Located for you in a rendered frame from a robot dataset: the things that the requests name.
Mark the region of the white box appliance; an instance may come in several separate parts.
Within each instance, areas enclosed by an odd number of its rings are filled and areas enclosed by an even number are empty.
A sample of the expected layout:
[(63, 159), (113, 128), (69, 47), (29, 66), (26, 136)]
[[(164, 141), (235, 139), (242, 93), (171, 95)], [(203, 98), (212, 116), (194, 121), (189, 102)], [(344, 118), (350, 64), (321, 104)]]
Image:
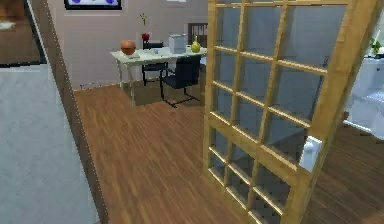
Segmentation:
[(173, 54), (183, 54), (186, 52), (187, 35), (171, 34), (169, 36), (169, 49)]

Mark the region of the green house plant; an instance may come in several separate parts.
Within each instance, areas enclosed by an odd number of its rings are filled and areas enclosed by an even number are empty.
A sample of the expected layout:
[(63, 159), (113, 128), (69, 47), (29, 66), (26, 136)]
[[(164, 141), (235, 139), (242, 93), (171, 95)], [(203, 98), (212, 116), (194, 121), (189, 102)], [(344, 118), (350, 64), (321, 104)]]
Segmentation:
[(381, 43), (378, 41), (378, 37), (380, 35), (381, 31), (378, 31), (375, 37), (371, 38), (371, 43), (370, 43), (370, 54), (371, 55), (377, 55), (379, 52), (379, 49), (382, 47)]

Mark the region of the dark slatted shelf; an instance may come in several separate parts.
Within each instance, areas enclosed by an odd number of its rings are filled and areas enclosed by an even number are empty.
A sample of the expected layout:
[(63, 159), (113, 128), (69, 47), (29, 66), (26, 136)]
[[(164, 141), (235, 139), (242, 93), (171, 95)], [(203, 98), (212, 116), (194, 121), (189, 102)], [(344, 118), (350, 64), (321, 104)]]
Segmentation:
[(194, 40), (202, 47), (207, 47), (207, 23), (189, 23), (188, 24), (188, 43), (192, 44)]

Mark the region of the black cantilever chair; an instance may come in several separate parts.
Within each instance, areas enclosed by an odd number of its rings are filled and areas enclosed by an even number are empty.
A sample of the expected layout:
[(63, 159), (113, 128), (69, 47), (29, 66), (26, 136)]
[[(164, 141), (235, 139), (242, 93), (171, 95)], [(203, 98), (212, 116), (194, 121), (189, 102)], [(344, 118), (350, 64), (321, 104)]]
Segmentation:
[[(161, 99), (173, 108), (176, 108), (178, 104), (188, 102), (191, 100), (198, 101), (193, 95), (187, 92), (187, 88), (197, 85), (200, 76), (200, 55), (192, 55), (187, 57), (180, 57), (176, 60), (176, 67), (174, 70), (167, 69), (167, 72), (172, 73), (172, 76), (166, 75), (160, 76), (160, 96)], [(164, 84), (170, 86), (173, 89), (182, 89), (186, 99), (176, 101), (174, 103), (168, 101), (164, 96)]]

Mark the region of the white cabinet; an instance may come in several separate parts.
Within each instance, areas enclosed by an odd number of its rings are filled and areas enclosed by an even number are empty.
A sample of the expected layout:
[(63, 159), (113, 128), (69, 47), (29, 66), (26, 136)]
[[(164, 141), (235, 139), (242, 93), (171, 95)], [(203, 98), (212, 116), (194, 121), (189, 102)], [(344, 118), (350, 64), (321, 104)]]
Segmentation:
[(345, 110), (346, 123), (384, 140), (384, 59), (363, 60)]

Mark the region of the white table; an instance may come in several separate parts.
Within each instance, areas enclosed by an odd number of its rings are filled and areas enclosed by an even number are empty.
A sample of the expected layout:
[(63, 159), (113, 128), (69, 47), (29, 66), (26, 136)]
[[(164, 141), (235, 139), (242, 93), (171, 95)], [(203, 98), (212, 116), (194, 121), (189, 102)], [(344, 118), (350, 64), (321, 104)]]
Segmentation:
[(121, 89), (124, 89), (125, 84), (123, 80), (122, 67), (127, 69), (131, 105), (135, 106), (135, 87), (133, 77), (134, 66), (176, 61), (179, 58), (194, 56), (194, 53), (191, 50), (187, 50), (181, 54), (174, 54), (170, 52), (168, 47), (163, 47), (158, 49), (158, 53), (155, 53), (153, 50), (149, 49), (137, 49), (132, 55), (126, 55), (122, 51), (111, 52), (111, 55), (114, 57), (117, 63), (119, 72), (119, 85)]

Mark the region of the yellow-green vase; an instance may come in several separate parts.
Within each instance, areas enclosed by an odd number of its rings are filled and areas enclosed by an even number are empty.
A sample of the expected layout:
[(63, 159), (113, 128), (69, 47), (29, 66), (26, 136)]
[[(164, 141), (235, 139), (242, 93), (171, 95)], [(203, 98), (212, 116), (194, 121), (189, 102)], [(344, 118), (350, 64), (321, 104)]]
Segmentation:
[(195, 35), (194, 36), (194, 41), (192, 42), (191, 44), (191, 51), (193, 53), (199, 53), (200, 52), (200, 49), (201, 49), (201, 45), (200, 43), (198, 42), (198, 36)]

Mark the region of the black framed wall picture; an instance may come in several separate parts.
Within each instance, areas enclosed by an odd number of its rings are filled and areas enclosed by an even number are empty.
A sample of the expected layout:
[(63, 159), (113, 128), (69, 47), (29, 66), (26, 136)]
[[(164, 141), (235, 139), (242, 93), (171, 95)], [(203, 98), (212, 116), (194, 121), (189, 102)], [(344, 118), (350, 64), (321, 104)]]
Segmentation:
[(67, 10), (121, 10), (121, 0), (64, 0)]

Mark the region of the orange ball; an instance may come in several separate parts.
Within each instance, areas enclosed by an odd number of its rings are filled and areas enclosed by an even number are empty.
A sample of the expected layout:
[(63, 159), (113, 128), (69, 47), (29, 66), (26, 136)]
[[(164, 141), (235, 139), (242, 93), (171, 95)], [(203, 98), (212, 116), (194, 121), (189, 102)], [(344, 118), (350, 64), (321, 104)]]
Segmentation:
[(136, 45), (132, 40), (123, 40), (120, 48), (125, 55), (132, 55), (136, 50)]

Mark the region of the wooden glass-paned room door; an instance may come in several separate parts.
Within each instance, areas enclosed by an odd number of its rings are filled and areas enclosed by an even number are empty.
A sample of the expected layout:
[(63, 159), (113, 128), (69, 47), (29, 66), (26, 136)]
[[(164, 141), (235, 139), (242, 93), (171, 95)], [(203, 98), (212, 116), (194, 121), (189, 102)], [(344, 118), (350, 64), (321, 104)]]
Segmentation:
[[(208, 0), (203, 169), (245, 224), (301, 224), (384, 0)], [(311, 172), (308, 136), (322, 141)]]

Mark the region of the red pot plant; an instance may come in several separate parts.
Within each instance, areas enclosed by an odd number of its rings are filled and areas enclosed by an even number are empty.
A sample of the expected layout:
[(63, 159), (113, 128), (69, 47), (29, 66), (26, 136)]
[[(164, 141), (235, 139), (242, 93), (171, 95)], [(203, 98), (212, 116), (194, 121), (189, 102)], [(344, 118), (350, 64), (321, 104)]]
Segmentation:
[[(144, 14), (144, 13), (141, 13), (139, 15), (139, 18), (141, 19), (142, 23), (143, 23), (143, 26), (146, 26), (147, 24), (147, 16)], [(141, 34), (141, 38), (144, 42), (148, 42), (149, 39), (150, 39), (150, 34), (147, 33), (147, 32), (144, 32)]]

